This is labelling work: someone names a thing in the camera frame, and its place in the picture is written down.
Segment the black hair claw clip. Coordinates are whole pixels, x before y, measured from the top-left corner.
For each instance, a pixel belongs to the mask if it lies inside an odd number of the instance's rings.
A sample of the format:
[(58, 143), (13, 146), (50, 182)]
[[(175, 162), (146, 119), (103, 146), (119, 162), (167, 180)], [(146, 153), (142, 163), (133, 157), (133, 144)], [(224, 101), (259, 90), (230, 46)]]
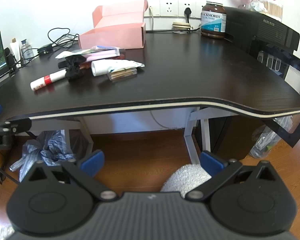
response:
[(66, 69), (65, 77), (68, 79), (69, 82), (80, 79), (83, 77), (84, 72), (80, 69), (80, 65), (85, 63), (86, 58), (82, 55), (74, 55), (68, 56), (65, 60), (58, 63), (58, 68)]

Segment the pink cardboard box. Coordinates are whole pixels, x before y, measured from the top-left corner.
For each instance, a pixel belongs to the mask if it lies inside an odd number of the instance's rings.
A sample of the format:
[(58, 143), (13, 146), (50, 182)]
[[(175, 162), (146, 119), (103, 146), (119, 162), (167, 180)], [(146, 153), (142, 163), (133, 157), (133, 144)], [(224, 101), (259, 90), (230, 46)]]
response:
[(147, 9), (147, 0), (99, 5), (92, 13), (94, 28), (79, 36), (80, 48), (113, 46), (142, 49), (145, 45), (144, 13)]

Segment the clear small bottle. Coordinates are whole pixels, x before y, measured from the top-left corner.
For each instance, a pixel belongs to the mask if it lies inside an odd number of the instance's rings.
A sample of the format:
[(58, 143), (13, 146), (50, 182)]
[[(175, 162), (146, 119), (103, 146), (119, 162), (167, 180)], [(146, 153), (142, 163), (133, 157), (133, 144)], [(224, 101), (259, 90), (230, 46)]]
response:
[(22, 59), (22, 64), (25, 66), (32, 61), (34, 57), (32, 46), (29, 44), (27, 39), (21, 41), (20, 54)]

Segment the grey plastic bag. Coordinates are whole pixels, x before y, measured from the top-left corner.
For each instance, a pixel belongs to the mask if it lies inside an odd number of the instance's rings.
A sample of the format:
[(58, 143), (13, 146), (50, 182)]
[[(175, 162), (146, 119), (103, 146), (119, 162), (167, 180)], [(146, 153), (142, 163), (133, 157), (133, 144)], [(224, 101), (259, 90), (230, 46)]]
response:
[(12, 172), (19, 170), (19, 181), (22, 181), (33, 164), (38, 161), (44, 162), (47, 166), (57, 166), (61, 161), (70, 159), (76, 159), (76, 155), (66, 143), (64, 132), (43, 131), (36, 139), (23, 144), (21, 158), (9, 169)]

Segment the brown supplement bottle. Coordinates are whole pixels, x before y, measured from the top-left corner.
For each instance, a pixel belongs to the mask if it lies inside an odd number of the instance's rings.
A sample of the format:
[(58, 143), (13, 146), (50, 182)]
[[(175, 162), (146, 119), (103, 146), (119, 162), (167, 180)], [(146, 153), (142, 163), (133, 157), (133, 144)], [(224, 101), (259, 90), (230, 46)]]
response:
[(207, 0), (201, 11), (201, 35), (223, 39), (226, 29), (226, 10), (222, 3)]

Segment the black plug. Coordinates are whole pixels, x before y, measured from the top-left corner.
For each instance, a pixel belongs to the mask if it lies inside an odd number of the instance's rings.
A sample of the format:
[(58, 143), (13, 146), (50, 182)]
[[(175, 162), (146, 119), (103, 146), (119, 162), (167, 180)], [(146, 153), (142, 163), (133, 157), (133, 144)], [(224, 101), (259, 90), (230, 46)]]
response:
[(184, 10), (184, 15), (186, 16), (186, 23), (190, 22), (190, 16), (191, 16), (191, 9), (189, 7), (186, 7)]

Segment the white cream tube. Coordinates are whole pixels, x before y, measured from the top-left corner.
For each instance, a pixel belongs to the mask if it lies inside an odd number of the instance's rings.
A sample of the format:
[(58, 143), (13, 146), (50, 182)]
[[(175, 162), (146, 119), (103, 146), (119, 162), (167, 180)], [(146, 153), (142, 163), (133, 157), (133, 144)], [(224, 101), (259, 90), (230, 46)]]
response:
[(91, 71), (93, 76), (106, 75), (108, 73), (117, 72), (119, 70), (130, 68), (143, 68), (144, 63), (132, 60), (115, 60), (115, 59), (102, 59), (96, 60), (91, 63)]

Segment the white red glue tube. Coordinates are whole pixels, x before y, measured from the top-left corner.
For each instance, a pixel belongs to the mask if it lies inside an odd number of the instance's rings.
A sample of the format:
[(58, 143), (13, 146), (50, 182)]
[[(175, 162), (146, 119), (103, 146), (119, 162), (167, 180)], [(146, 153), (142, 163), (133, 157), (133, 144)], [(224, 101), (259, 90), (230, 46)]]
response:
[(32, 81), (30, 83), (30, 87), (33, 91), (36, 91), (38, 89), (41, 89), (47, 85), (50, 85), (56, 81), (65, 78), (65, 75), (66, 75), (66, 69), (62, 69), (58, 72), (51, 73), (50, 75), (46, 75), (44, 77)]

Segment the black power adapter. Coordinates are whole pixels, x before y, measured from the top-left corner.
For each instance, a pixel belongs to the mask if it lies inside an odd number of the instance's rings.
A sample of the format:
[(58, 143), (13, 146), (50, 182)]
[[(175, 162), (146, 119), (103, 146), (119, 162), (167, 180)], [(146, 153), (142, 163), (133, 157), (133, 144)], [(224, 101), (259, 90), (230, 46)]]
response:
[(49, 54), (49, 53), (52, 53), (53, 52), (53, 46), (52, 44), (46, 44), (40, 48), (37, 49), (37, 53), (39, 55), (42, 55), (42, 54)]

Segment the white fluffy slipper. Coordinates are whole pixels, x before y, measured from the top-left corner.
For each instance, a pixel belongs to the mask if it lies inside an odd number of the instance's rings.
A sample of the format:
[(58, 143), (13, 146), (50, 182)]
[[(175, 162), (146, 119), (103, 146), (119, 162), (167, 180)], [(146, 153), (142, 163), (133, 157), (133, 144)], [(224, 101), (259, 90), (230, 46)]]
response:
[(163, 184), (160, 192), (179, 192), (185, 198), (186, 194), (199, 185), (211, 179), (200, 165), (187, 164), (176, 170)]

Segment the cotton swab box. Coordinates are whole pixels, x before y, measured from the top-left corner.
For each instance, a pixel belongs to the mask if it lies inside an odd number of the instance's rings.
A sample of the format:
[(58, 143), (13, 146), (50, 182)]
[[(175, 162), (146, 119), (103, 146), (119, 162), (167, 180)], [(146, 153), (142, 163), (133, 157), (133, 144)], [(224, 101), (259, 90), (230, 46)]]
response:
[(277, 21), (282, 21), (283, 6), (275, 0), (259, 0), (263, 5), (264, 9), (262, 13), (268, 15)]

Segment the colourful card package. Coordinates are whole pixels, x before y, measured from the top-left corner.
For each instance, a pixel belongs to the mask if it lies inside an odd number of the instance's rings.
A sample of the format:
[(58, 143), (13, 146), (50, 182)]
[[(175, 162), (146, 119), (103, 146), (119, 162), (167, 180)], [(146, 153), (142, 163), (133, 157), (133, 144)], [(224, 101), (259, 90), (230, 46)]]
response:
[(82, 50), (74, 50), (74, 51), (63, 51), (60, 54), (58, 54), (55, 58), (56, 59), (63, 59), (68, 56), (74, 56), (74, 55), (85, 55), (85, 54), (92, 54), (99, 51), (104, 50), (119, 50), (119, 47), (112, 47), (112, 46), (93, 46), (90, 49), (82, 49)]

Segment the white wall socket strip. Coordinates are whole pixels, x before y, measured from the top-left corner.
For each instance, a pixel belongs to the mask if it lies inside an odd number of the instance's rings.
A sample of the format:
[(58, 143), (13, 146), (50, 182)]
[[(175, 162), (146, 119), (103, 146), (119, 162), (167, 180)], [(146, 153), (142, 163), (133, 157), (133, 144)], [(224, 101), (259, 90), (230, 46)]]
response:
[(185, 1), (176, 2), (149, 2), (149, 8), (146, 10), (144, 17), (186, 17), (185, 9), (190, 8), (190, 18), (199, 19), (202, 7), (205, 1)]

